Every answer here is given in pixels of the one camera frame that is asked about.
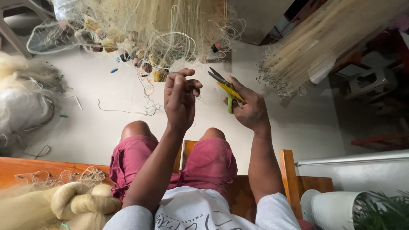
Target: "green string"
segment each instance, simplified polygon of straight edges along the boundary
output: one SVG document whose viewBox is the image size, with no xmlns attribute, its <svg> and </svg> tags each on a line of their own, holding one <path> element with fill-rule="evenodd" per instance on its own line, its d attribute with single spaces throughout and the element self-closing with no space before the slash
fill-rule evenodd
<svg viewBox="0 0 409 230">
<path fill-rule="evenodd" d="M 68 228 L 68 230 L 71 230 L 71 228 L 69 228 L 68 225 L 66 225 L 66 224 L 64 224 L 64 223 L 61 223 L 61 225 L 64 226 L 64 227 L 66 227 L 66 228 Z"/>
</svg>

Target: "left hand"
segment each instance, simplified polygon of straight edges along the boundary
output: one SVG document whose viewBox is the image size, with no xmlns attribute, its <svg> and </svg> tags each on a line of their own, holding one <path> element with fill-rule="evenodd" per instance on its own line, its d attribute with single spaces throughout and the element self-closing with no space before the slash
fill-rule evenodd
<svg viewBox="0 0 409 230">
<path fill-rule="evenodd" d="M 164 108 L 168 117 L 168 127 L 185 134 L 195 118 L 195 101 L 203 85 L 195 79 L 186 80 L 195 70 L 183 69 L 171 72 L 165 84 Z"/>
</svg>

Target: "white floor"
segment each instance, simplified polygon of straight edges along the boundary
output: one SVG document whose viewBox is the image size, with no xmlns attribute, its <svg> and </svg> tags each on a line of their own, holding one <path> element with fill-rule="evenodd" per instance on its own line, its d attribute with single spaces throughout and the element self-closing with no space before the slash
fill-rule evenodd
<svg viewBox="0 0 409 230">
<path fill-rule="evenodd" d="M 226 63 L 176 63 L 171 68 L 195 69 L 193 78 L 199 79 L 204 86 L 197 101 L 195 122 L 187 131 L 186 140 L 198 140 L 210 127 L 222 130 L 237 159 L 238 173 L 247 174 L 253 134 L 227 112 L 222 102 L 225 92 L 207 74 L 211 66 L 222 75 L 235 76 L 247 87 L 264 95 L 277 157 L 280 149 L 293 150 L 295 161 L 345 155 L 327 80 L 312 88 L 307 96 L 295 97 L 283 106 L 274 92 L 256 80 L 259 76 L 256 64 L 262 60 L 263 47 L 237 42 L 234 49 L 236 52 L 232 54 L 229 66 Z M 153 116 L 106 112 L 98 108 L 99 99 L 102 109 L 144 112 L 147 99 L 137 70 L 129 62 L 115 62 L 115 54 L 97 55 L 103 57 L 74 49 L 35 57 L 62 71 L 68 86 L 73 88 L 65 96 L 77 96 L 84 110 L 79 109 L 73 98 L 62 99 L 62 110 L 36 135 L 35 145 L 27 148 L 27 153 L 37 154 L 45 145 L 50 145 L 52 152 L 39 159 L 108 165 L 123 127 L 135 120 L 146 121 L 152 133 L 160 139 L 166 127 L 166 114 L 162 108 Z M 111 74 L 114 68 L 118 71 Z M 164 83 L 153 85 L 155 91 L 151 99 L 163 104 Z"/>
</svg>

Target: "yellow-green scissors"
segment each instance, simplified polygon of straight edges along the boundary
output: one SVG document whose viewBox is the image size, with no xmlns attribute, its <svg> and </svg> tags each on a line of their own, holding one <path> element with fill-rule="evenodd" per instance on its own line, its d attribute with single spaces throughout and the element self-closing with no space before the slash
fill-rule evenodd
<svg viewBox="0 0 409 230">
<path fill-rule="evenodd" d="M 233 114 L 233 100 L 237 99 L 238 102 L 242 102 L 244 101 L 244 99 L 242 97 L 240 97 L 240 95 L 238 94 L 238 92 L 234 89 L 234 86 L 231 82 L 226 81 L 216 70 L 214 70 L 212 67 L 210 67 L 210 71 L 208 71 L 208 73 L 210 74 L 210 76 L 212 76 L 214 79 L 217 80 L 217 84 L 220 85 L 220 87 L 222 87 L 226 93 L 227 93 L 227 111 L 229 111 L 229 113 Z"/>
</svg>

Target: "red shorts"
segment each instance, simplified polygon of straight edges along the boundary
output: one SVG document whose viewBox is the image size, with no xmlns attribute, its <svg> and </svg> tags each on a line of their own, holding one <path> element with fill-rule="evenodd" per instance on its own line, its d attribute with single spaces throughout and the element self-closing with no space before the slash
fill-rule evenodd
<svg viewBox="0 0 409 230">
<path fill-rule="evenodd" d="M 109 178 L 114 183 L 112 196 L 124 200 L 126 191 L 158 142 L 147 136 L 128 137 L 114 149 Z M 172 174 L 168 189 L 190 186 L 213 189 L 227 200 L 227 184 L 237 175 L 236 159 L 230 145 L 221 138 L 209 138 L 195 144 L 185 169 Z"/>
</svg>

